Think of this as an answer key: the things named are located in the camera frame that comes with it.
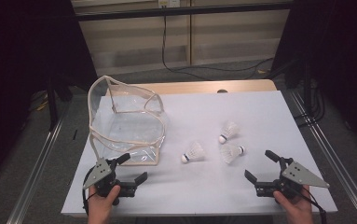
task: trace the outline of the transparent pouch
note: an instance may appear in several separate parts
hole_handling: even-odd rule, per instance
[[[90,87],[89,140],[97,159],[130,153],[124,165],[156,165],[167,116],[155,92],[100,77]]]

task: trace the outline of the person's left hand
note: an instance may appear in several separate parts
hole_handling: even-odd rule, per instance
[[[97,189],[94,185],[89,188],[89,224],[104,224],[109,222],[109,217],[112,209],[112,202],[120,192],[120,186],[114,186],[106,198],[96,193]]]

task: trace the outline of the gray carpet floor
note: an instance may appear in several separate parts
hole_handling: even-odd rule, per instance
[[[223,69],[239,69],[256,62],[210,64]],[[257,69],[270,68],[271,62],[263,63]],[[264,75],[254,73],[254,70],[239,72],[222,72],[212,69],[191,68],[187,73],[196,74],[211,80],[229,80],[261,78]],[[178,74],[161,69],[142,73],[116,75],[114,78],[127,83],[152,83],[173,81],[199,81],[198,77],[188,74]],[[300,114],[291,98],[291,91],[301,92],[301,87],[286,90],[283,76],[274,80],[278,90],[281,90],[290,107],[293,116]],[[22,223],[87,223],[84,218],[67,217],[61,214],[62,205],[74,177],[79,158],[83,151],[88,129],[87,94],[72,88],[74,98],[69,103],[58,100],[60,113],[67,109],[62,127],[48,156],[48,162],[36,185],[32,198]],[[336,150],[348,173],[357,184],[357,134],[347,128],[333,104],[325,99],[325,115],[319,121],[327,139]],[[16,145],[10,151],[1,166],[0,176],[0,223],[7,223],[15,203],[21,195],[28,176],[38,159],[38,155],[48,137],[49,116],[48,107],[41,111],[33,111],[22,130]],[[330,192],[335,200],[338,212],[328,214],[329,223],[357,223],[357,210],[344,190],[333,168],[323,155],[317,141],[308,127],[300,128],[312,156],[323,173],[323,178],[332,184]],[[274,223],[286,223],[284,216],[274,216]],[[316,223],[319,217],[314,216]],[[132,224],[135,217],[113,218],[113,223]]]

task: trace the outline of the shuttlecock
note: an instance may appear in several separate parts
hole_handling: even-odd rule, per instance
[[[220,152],[223,160],[226,163],[231,163],[236,159],[239,155],[245,152],[245,147],[233,146],[233,145],[222,145],[220,148]]]
[[[219,135],[219,143],[224,144],[228,138],[235,135],[240,131],[239,125],[235,122],[229,121],[222,130],[221,135]]]
[[[181,157],[181,161],[183,163],[187,163],[190,160],[194,159],[200,159],[205,156],[205,150],[202,148],[199,142],[194,142],[191,146],[190,149],[184,153]]]

